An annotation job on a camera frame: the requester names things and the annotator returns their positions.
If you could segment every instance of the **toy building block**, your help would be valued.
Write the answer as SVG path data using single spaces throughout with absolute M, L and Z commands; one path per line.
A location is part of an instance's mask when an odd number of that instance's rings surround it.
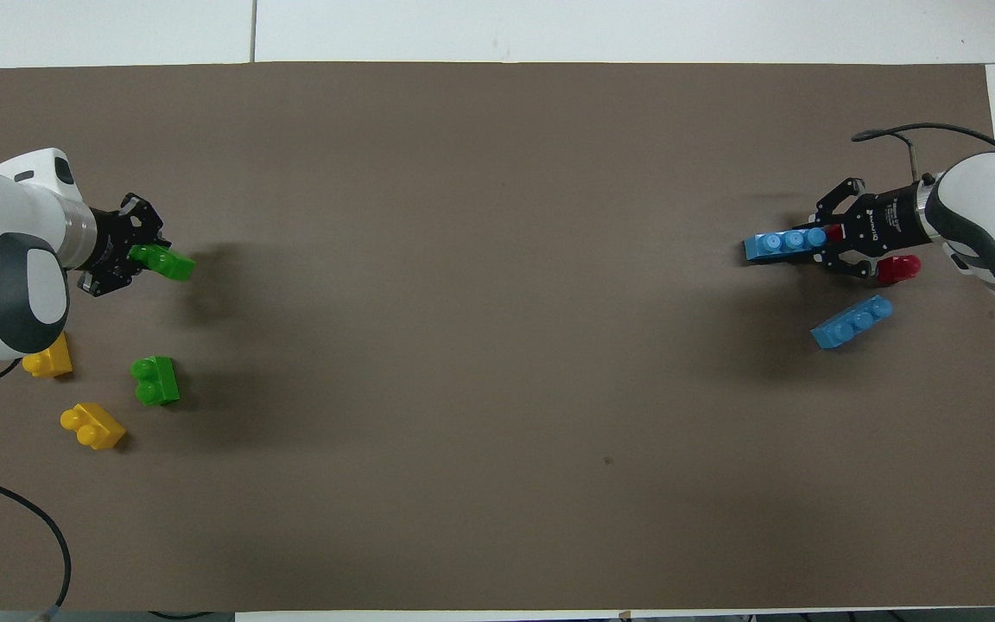
M 125 428 L 94 402 L 75 404 L 74 409 L 64 410 L 60 425 L 74 430 L 75 440 L 91 449 L 111 448 L 125 436 Z
M 781 259 L 797 253 L 816 251 L 828 241 L 824 229 L 789 229 L 788 232 L 759 233 L 743 240 L 747 261 Z
M 176 281 L 186 281 L 194 269 L 193 259 L 158 244 L 135 244 L 130 248 L 130 259 L 139 261 L 145 264 L 145 268 Z
M 179 398 L 179 385 L 174 382 L 174 367 L 169 357 L 134 361 L 130 375 L 137 378 L 137 399 L 145 406 L 161 406 Z
M 825 350 L 840 347 L 854 339 L 854 335 L 890 315 L 893 315 L 893 303 L 880 295 L 873 295 L 815 327 L 812 331 L 813 338 Z
M 33 378 L 55 378 L 72 370 L 72 358 L 67 354 L 67 336 L 60 333 L 47 350 L 21 359 L 21 366 Z

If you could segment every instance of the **green block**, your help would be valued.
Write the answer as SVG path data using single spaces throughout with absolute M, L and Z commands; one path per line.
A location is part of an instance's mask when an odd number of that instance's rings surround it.
M 194 260 L 158 244 L 136 244 L 130 248 L 130 259 L 145 264 L 149 270 L 168 279 L 186 281 L 194 269 Z
M 137 378 L 137 399 L 145 406 L 162 406 L 179 398 L 169 357 L 138 359 L 130 366 L 130 375 Z

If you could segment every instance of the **yellow block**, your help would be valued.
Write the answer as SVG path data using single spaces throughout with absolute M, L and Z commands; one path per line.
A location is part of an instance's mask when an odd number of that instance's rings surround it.
M 122 424 L 95 402 L 75 404 L 74 409 L 64 410 L 60 425 L 75 430 L 75 440 L 91 449 L 111 448 L 125 435 Z
M 60 333 L 47 350 L 21 359 L 21 366 L 33 374 L 33 378 L 55 378 L 67 374 L 72 370 L 72 358 L 67 354 L 67 334 Z

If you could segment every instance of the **blue block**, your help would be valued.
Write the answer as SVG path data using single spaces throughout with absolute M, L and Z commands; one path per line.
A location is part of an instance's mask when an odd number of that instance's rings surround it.
M 778 259 L 801 252 L 816 251 L 828 241 L 824 229 L 789 229 L 788 232 L 759 233 L 743 240 L 747 261 Z
M 824 349 L 840 347 L 854 339 L 854 335 L 869 329 L 874 322 L 893 315 L 893 303 L 872 295 L 841 314 L 813 329 L 813 338 Z

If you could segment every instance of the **brown mat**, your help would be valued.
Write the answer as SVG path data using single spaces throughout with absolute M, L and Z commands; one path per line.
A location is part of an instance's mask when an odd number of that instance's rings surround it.
M 72 291 L 76 369 L 0 383 L 0 481 L 75 609 L 995 605 L 995 301 L 922 249 L 874 291 L 746 267 L 983 67 L 271 64 L 0 70 L 0 161 L 149 198 L 190 283 Z M 917 135 L 924 169 L 982 149 Z M 133 359 L 181 402 L 136 403 Z M 76 402 L 130 431 L 94 453 Z M 59 557 L 0 500 L 0 609 Z

